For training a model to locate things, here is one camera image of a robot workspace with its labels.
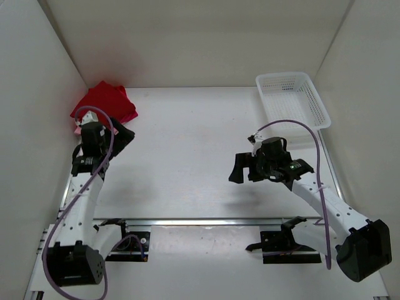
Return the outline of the dark red t shirt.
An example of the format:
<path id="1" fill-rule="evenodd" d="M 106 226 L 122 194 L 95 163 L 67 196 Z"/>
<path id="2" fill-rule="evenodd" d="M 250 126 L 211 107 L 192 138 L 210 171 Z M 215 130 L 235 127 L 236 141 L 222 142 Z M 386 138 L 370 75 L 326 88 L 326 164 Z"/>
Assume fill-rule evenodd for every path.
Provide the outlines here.
<path id="1" fill-rule="evenodd" d="M 83 106 L 94 106 L 118 121 L 127 113 L 137 111 L 135 105 L 129 100 L 124 86 L 112 86 L 105 81 L 89 89 L 70 116 L 74 118 L 76 111 Z"/>

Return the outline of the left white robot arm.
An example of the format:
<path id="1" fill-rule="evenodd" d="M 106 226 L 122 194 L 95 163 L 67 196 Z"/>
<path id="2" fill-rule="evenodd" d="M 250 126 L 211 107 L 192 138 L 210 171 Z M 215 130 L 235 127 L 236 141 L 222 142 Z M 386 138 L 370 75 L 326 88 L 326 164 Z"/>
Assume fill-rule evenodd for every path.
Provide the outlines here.
<path id="1" fill-rule="evenodd" d="M 99 284 L 105 276 L 105 260 L 115 247 L 131 240 L 122 219 L 95 225 L 95 208 L 109 163 L 135 137 L 117 119 L 93 106 L 76 111 L 81 142 L 72 155 L 69 197 L 49 232 L 42 252 L 47 280 L 59 288 Z"/>

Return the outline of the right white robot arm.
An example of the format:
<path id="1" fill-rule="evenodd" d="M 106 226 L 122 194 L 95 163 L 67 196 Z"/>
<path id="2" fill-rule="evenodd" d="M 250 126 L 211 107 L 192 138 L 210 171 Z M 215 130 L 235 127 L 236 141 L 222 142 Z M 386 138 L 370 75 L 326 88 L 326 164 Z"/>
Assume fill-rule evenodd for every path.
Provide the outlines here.
<path id="1" fill-rule="evenodd" d="M 306 246 L 335 260 L 352 281 L 360 282 L 392 261 L 389 227 L 382 220 L 370 220 L 346 204 L 321 182 L 313 167 L 303 159 L 293 159 L 283 137 L 248 138 L 252 151 L 237 153 L 229 181 L 242 184 L 268 180 L 285 185 L 306 201 L 323 222 L 296 216 L 267 241 L 251 244 L 251 252 L 263 249 L 270 255 L 290 253 Z"/>

